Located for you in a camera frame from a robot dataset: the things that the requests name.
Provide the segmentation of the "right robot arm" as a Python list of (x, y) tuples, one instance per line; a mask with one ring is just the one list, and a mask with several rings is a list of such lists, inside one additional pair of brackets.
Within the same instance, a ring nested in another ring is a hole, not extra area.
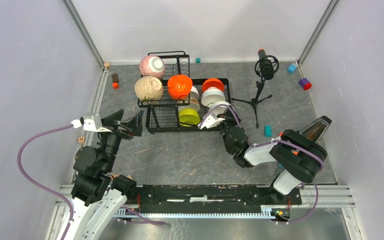
[(229, 119), (221, 125), (221, 136), (226, 152), (242, 168), (253, 168), (260, 164), (277, 162), (283, 167), (269, 189), (269, 199), (282, 204), (289, 193), (300, 184), (310, 184), (324, 168), (328, 154), (318, 140), (328, 130), (332, 120), (323, 115), (302, 131), (286, 129), (273, 140), (249, 143), (249, 138), (235, 120)]

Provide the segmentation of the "white bowl grey rim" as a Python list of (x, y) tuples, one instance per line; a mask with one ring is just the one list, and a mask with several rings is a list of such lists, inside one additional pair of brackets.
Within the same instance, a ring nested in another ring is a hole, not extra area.
[(210, 87), (201, 95), (201, 104), (204, 107), (208, 107), (210, 104), (225, 100), (226, 98), (224, 92), (217, 87)]

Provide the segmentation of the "orange bowl tier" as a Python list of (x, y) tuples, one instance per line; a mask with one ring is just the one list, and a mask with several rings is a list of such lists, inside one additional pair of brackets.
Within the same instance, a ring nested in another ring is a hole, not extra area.
[(172, 99), (181, 100), (189, 96), (193, 81), (189, 76), (178, 74), (169, 78), (167, 91)]

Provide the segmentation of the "orange bowl rack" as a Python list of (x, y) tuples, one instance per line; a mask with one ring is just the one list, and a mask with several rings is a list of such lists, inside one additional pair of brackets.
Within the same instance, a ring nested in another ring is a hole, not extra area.
[(204, 93), (209, 88), (217, 88), (222, 92), (225, 89), (224, 84), (218, 78), (208, 78), (207, 80), (205, 80), (201, 87), (202, 93)]

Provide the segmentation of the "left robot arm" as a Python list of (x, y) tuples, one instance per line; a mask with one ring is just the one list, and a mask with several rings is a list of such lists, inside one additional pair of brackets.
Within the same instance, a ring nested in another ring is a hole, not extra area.
[(72, 207), (65, 218), (68, 229), (60, 230), (60, 240), (97, 240), (123, 204), (137, 198), (136, 182), (124, 175), (110, 176), (122, 140), (140, 137), (143, 131), (144, 111), (123, 119), (120, 109), (104, 118), (88, 113), (72, 121), (75, 128), (97, 133), (98, 148), (81, 147), (73, 169), (77, 171), (71, 190)]

